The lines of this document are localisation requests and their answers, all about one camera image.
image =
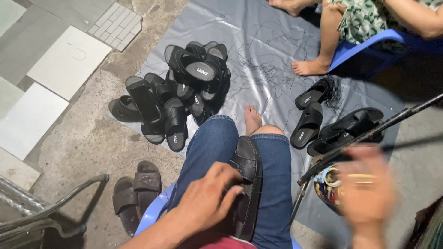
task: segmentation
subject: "patterned clothing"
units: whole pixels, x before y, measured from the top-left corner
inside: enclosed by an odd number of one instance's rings
[[[436,10],[443,4],[443,0],[415,0]],[[343,19],[338,26],[340,39],[350,43],[361,44],[374,35],[386,29],[397,29],[406,31],[389,10],[376,0],[328,0],[328,3],[342,3],[348,8],[343,14]],[[396,50],[398,44],[388,42],[385,49]]]

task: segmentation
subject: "bare foot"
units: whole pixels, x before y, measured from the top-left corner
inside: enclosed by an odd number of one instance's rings
[[[294,73],[300,76],[323,75],[329,71],[330,62],[322,62],[318,57],[313,61],[291,63]]]
[[[298,16],[304,8],[311,4],[311,0],[269,0],[270,6],[283,9],[293,17]]]
[[[261,114],[252,105],[245,108],[246,135],[250,136],[254,131],[262,126]]]

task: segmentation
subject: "blue plastic chair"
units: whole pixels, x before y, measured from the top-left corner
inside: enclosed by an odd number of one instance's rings
[[[163,192],[160,193],[157,198],[149,205],[149,207],[146,209],[146,212],[144,213],[140,224],[137,228],[136,235],[143,232],[145,229],[150,227],[152,224],[154,224],[159,216],[166,211],[166,209],[169,207],[169,200],[171,199],[172,190],[174,189],[175,183],[171,184],[169,187],[167,187]],[[295,241],[293,237],[292,239],[292,248],[293,249],[302,249],[302,247]]]
[[[362,44],[352,44],[347,41],[342,42],[335,51],[334,57],[332,58],[331,67],[329,72],[331,72],[334,68],[338,67],[340,64],[356,55],[359,52],[364,52],[368,55],[378,57],[383,60],[382,64],[368,75],[370,77],[376,72],[379,72],[381,69],[392,65],[395,61],[405,56],[405,54],[390,54],[385,52],[376,51],[370,49],[369,46],[383,40],[396,40],[405,44],[411,50],[415,51],[423,51],[430,54],[443,54],[443,39],[433,39],[433,40],[423,40],[421,37],[405,33],[401,31],[396,31],[393,29],[387,29],[382,31]]]

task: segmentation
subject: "person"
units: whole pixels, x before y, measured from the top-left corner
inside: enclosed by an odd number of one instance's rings
[[[411,31],[424,39],[443,34],[443,0],[269,0],[292,16],[312,4],[322,3],[320,53],[312,61],[293,61],[300,76],[322,75],[329,71],[340,40],[361,44],[386,30]],[[388,49],[401,49],[398,42]]]
[[[241,179],[227,162],[236,150],[239,137],[234,121],[214,115],[196,131],[173,190],[169,211],[154,225],[132,238],[122,249],[252,249],[292,248],[289,220],[292,212],[291,154],[288,138],[273,125],[262,125],[261,115],[248,105],[245,109],[246,135],[255,141],[263,166],[262,192],[252,241],[240,241],[223,234],[222,221],[242,187],[228,183]],[[382,248],[383,222],[392,206],[393,191],[387,164],[375,146],[347,148],[356,162],[343,169],[344,199],[354,229],[354,248]],[[375,176],[373,185],[361,188],[351,177],[365,164]]]

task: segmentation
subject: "white floor tile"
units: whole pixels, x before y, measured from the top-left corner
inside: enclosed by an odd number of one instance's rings
[[[2,36],[26,11],[12,0],[0,0],[0,36]]]
[[[6,116],[23,94],[25,94],[24,91],[0,77],[0,120]]]
[[[39,178],[40,172],[0,148],[0,175],[28,191]]]
[[[70,100],[111,47],[71,26],[28,72],[28,76]]]
[[[68,102],[34,83],[0,121],[0,147],[25,159]]]

